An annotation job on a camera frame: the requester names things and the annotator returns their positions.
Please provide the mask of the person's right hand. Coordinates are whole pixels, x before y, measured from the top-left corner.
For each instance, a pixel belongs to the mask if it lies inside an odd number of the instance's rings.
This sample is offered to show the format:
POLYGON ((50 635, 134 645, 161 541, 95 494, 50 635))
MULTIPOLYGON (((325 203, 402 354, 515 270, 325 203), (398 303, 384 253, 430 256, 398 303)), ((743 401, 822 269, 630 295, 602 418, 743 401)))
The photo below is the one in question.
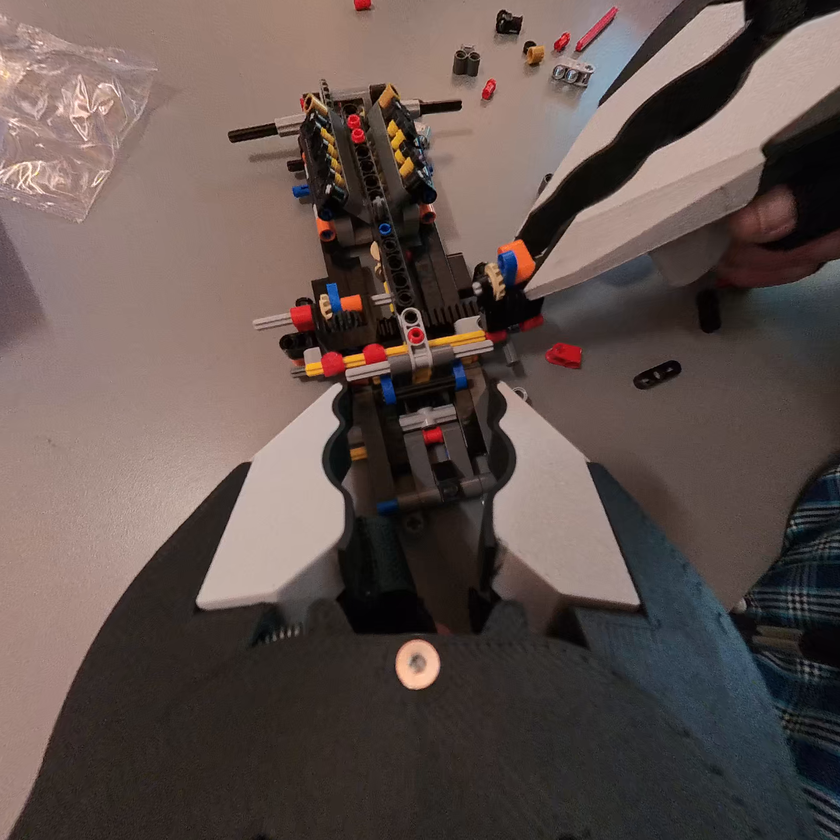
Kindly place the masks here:
POLYGON ((839 258, 839 232, 790 250, 769 245, 791 234, 797 222, 793 193, 777 186, 729 218, 729 246, 715 268, 717 286, 750 290, 792 284, 839 258))

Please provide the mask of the black lego gear assembly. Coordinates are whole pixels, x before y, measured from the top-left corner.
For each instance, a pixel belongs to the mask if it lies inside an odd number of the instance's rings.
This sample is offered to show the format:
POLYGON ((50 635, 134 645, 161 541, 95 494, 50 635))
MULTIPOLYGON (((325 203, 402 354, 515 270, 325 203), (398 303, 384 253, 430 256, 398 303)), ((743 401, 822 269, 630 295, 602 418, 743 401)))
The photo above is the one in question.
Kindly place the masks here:
POLYGON ((529 299, 526 295, 530 279, 506 287, 497 257, 479 262, 474 268, 472 282, 483 329, 490 340, 499 341, 509 332, 524 332, 542 326, 542 298, 529 299))

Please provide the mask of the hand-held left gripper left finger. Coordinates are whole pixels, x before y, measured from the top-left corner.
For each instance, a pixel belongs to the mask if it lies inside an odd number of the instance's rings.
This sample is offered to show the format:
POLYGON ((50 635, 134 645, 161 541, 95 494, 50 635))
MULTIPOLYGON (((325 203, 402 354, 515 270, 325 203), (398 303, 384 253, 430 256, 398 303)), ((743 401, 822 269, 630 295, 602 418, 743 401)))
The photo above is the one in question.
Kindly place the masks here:
POLYGON ((252 459, 196 597, 205 612, 275 605, 303 614, 343 590, 339 550, 354 509, 351 398, 332 385, 252 459))

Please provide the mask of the clear plastic bag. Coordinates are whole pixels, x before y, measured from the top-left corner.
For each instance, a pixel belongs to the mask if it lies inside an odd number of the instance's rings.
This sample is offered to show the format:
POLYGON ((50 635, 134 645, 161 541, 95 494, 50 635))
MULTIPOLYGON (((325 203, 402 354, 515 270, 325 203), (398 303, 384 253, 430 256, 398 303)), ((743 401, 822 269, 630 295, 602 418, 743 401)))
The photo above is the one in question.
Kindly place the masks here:
POLYGON ((1 16, 2 198, 81 223, 141 119, 157 68, 1 16))

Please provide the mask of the orange lego piece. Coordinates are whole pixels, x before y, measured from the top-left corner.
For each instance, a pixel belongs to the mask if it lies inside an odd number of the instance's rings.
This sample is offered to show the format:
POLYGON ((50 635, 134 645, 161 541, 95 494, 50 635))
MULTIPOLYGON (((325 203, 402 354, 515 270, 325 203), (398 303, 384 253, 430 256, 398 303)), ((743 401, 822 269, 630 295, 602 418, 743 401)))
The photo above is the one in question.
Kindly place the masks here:
POLYGON ((497 266, 506 287, 527 282, 536 270, 534 258, 520 239, 497 249, 497 266))

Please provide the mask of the long red lego axle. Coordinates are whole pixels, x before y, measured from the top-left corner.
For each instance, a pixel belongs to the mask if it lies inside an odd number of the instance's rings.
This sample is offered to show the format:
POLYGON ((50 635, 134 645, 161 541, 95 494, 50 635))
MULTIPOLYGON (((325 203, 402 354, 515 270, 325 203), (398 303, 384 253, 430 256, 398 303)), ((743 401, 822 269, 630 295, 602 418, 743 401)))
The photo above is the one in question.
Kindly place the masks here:
POLYGON ((578 54, 586 51, 590 45, 597 40, 603 31, 605 31, 614 21, 615 17, 618 14, 618 7, 611 6, 603 16, 601 16, 594 24, 591 26, 582 37, 580 37, 575 46, 574 51, 578 54))

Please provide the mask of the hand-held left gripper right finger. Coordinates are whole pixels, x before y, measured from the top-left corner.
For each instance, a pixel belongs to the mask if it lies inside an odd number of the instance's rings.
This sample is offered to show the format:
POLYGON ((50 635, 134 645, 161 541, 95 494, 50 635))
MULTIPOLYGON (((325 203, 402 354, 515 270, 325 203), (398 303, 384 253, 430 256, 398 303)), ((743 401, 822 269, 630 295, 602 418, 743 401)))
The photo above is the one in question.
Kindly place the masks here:
POLYGON ((487 425, 481 589, 520 605, 536 634, 571 607, 639 613, 590 460, 502 381, 489 386, 487 425))

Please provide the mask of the person's plaid shirt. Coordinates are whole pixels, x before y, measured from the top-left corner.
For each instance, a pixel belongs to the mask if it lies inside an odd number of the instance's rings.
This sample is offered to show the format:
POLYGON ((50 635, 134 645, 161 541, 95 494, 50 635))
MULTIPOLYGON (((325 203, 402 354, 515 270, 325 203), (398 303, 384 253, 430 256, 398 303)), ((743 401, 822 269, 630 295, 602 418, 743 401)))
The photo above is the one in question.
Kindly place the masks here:
POLYGON ((839 838, 839 465, 794 503, 778 559, 744 596, 753 658, 821 838, 839 838))

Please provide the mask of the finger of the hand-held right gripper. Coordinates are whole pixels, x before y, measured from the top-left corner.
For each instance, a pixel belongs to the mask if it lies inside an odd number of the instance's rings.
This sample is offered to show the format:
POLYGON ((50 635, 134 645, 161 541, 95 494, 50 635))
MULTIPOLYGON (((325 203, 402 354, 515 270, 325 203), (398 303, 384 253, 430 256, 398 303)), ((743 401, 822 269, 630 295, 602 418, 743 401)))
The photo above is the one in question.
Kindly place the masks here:
POLYGON ((683 285, 726 218, 838 157, 836 7, 677 7, 599 102, 523 224, 538 300, 650 255, 683 285))
POLYGON ((753 59, 755 33, 744 2, 711 2, 688 17, 682 4, 616 79, 563 157, 517 238, 546 259, 584 210, 616 196, 648 157, 714 116, 753 59))

